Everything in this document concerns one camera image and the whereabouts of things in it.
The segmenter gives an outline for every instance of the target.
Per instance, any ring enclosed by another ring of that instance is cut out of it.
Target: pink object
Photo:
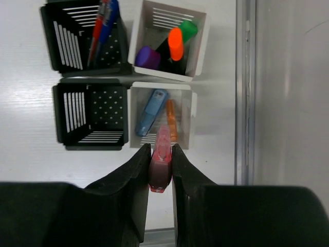
[[[162,125],[158,130],[149,167],[149,185],[152,192],[163,193],[172,176],[170,129]]]

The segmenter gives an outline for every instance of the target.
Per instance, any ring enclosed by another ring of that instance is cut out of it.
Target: purple cap
[[[135,65],[142,68],[158,69],[160,61],[160,53],[144,46],[136,56]]]

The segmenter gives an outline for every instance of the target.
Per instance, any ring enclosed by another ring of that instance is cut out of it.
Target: white table
[[[131,30],[135,0],[119,0]],[[191,3],[200,4],[197,0]],[[136,152],[66,151],[56,141],[51,87],[61,76],[49,64],[39,8],[44,0],[0,3],[0,180],[65,181],[78,186],[105,176]],[[235,1],[204,0],[212,18],[203,74],[192,83],[198,94],[195,147],[187,157],[220,184],[234,181]],[[124,77],[121,81],[153,77]],[[171,186],[150,193],[147,229],[173,227]]]

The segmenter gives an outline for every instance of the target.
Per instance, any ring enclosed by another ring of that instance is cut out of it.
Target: orange cap
[[[171,29],[168,37],[168,45],[171,59],[179,61],[184,54],[183,35],[180,28],[174,27]]]

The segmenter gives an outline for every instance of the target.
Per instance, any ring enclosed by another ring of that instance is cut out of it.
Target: black basket
[[[121,150],[127,89],[118,79],[64,78],[52,88],[57,139],[67,150]]]
[[[52,68],[63,77],[132,73],[120,14],[96,67],[87,69],[98,5],[99,0],[48,0],[41,8]]]

